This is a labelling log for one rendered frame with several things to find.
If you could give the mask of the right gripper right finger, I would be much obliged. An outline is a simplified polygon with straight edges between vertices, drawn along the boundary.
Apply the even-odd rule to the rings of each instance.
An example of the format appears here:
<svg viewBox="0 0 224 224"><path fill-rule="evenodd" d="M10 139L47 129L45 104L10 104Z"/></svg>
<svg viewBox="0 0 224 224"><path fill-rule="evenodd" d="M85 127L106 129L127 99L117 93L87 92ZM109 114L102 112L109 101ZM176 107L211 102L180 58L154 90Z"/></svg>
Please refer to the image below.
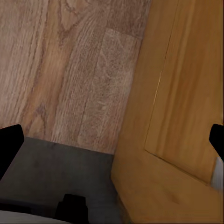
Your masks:
<svg viewBox="0 0 224 224"><path fill-rule="evenodd" d="M214 124L209 140L224 162L224 126Z"/></svg>

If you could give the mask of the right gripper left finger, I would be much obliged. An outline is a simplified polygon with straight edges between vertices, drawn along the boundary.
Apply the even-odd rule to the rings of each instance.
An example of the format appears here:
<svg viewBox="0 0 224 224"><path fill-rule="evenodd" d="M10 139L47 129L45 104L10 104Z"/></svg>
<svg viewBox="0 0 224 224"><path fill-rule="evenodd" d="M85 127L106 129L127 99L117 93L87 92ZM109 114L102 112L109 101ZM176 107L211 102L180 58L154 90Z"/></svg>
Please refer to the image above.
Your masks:
<svg viewBox="0 0 224 224"><path fill-rule="evenodd" d="M20 124L0 129L0 180L24 143Z"/></svg>

